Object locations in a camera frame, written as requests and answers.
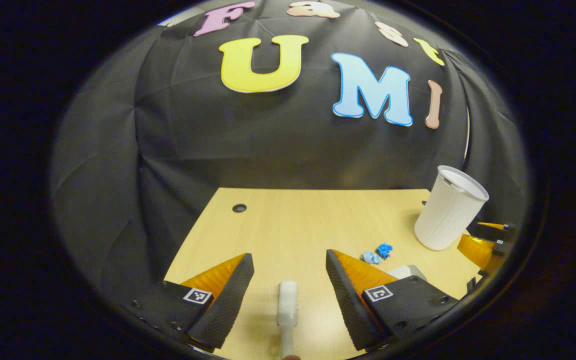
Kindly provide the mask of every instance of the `pink letter f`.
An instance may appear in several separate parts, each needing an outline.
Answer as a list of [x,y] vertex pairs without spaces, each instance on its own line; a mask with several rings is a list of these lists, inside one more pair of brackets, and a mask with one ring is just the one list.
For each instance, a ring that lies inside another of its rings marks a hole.
[[247,1],[206,12],[206,21],[203,23],[201,29],[194,33],[194,36],[198,37],[199,35],[228,28],[230,23],[224,22],[224,20],[236,20],[244,13],[243,8],[251,8],[255,5],[256,3],[254,1]]

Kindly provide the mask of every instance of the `letter u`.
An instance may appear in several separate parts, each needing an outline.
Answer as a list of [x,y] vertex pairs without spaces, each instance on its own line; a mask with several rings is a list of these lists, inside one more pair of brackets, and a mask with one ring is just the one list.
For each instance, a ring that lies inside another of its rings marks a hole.
[[235,39],[219,46],[223,53],[223,84],[236,92],[270,92],[294,83],[302,71],[302,45],[308,43],[308,38],[279,35],[273,37],[272,42],[279,44],[279,67],[271,73],[256,73],[250,68],[252,50],[261,44],[261,39]]

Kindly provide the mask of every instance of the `foam letter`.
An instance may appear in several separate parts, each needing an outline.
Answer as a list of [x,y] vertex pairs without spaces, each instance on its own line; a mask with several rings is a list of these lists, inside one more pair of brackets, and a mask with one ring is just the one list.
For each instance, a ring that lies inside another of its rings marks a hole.
[[321,16],[322,18],[339,18],[332,6],[317,1],[298,1],[290,4],[288,15],[291,16]]
[[216,32],[217,30],[222,30],[230,26],[229,22],[224,22],[226,19],[236,20],[242,14],[244,14],[243,8],[251,8],[255,6],[254,1],[241,2],[239,4],[229,5],[225,7],[220,7],[206,12],[206,20],[203,22],[201,29],[194,33],[194,36]]
[[342,52],[335,52],[331,57],[341,68],[341,100],[334,104],[334,114],[341,117],[363,116],[364,108],[359,105],[361,93],[373,119],[381,114],[390,98],[390,105],[384,112],[386,121],[402,126],[412,125],[408,98],[410,75],[406,71],[388,66],[377,81],[361,57]]
[[392,41],[395,44],[399,44],[404,48],[408,47],[408,42],[402,37],[402,33],[398,32],[397,29],[379,21],[375,22],[374,24],[377,25],[379,32],[384,36],[384,38]]
[[423,39],[418,39],[418,38],[412,38],[412,40],[418,42],[421,45],[423,52],[425,52],[425,54],[428,55],[428,57],[430,59],[432,59],[432,61],[436,62],[437,64],[439,64],[441,66],[445,66],[444,60],[439,59],[439,57],[437,57],[437,54],[439,54],[439,51],[435,50],[435,48],[430,46],[429,43],[427,43]]
[[430,129],[439,128],[439,107],[441,106],[442,90],[441,85],[436,81],[428,80],[430,87],[430,110],[425,118],[425,125]]
[[219,46],[223,53],[223,84],[237,92],[270,92],[294,83],[302,71],[302,45],[308,43],[308,38],[279,35],[273,37],[272,42],[279,44],[279,67],[271,73],[256,73],[250,68],[252,50],[261,44],[261,39],[235,39]]

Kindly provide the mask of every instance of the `screw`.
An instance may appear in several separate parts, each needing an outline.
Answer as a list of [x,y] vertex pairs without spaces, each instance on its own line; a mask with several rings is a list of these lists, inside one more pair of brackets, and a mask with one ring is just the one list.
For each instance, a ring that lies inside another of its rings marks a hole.
[[176,321],[172,321],[172,322],[170,323],[170,326],[172,326],[172,328],[173,328],[174,330],[177,330],[177,331],[182,331],[182,330],[183,330],[183,328],[181,327],[181,325],[180,325],[178,322],[176,322]]

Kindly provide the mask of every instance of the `cup rim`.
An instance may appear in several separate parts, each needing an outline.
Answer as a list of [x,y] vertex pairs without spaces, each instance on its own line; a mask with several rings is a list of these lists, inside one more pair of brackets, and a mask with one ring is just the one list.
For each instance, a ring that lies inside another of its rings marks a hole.
[[457,168],[454,168],[452,166],[448,166],[448,165],[437,166],[437,172],[443,178],[446,178],[446,176],[444,175],[446,172],[455,173],[458,176],[466,178],[466,180],[471,182],[471,184],[473,184],[474,187],[476,187],[481,192],[481,194],[483,194],[483,196],[480,196],[480,194],[477,194],[477,193],[473,193],[473,191],[471,191],[470,189],[465,189],[465,188],[459,187],[460,189],[462,189],[466,194],[468,194],[472,198],[475,198],[479,201],[483,201],[484,203],[490,199],[490,195],[488,194],[486,189],[482,186],[482,184],[480,184],[477,180],[475,180],[472,176],[468,175],[467,173],[465,173],[465,172],[463,172]]

